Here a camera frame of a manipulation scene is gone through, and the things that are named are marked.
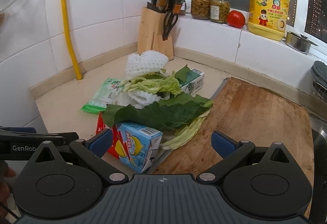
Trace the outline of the person's left hand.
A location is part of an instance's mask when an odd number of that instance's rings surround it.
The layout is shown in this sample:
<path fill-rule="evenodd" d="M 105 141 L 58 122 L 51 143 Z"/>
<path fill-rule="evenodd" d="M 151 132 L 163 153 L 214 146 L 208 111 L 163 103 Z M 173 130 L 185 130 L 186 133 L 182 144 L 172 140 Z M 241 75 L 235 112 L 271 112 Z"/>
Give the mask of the person's left hand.
<path fill-rule="evenodd" d="M 4 174 L 4 176 L 11 178 L 11 177 L 15 177 L 16 173 L 15 173 L 15 171 L 13 169 L 8 167 L 6 173 Z M 0 188 L 0 198 L 1 198 L 1 203 L 4 204 L 5 206 L 7 206 L 7 200 L 9 198 L 9 196 L 10 196 L 9 187 L 4 182 L 1 185 L 1 188 Z M 4 208 L 1 207 L 1 218 L 5 218 L 7 215 L 8 215 L 8 212 Z"/>

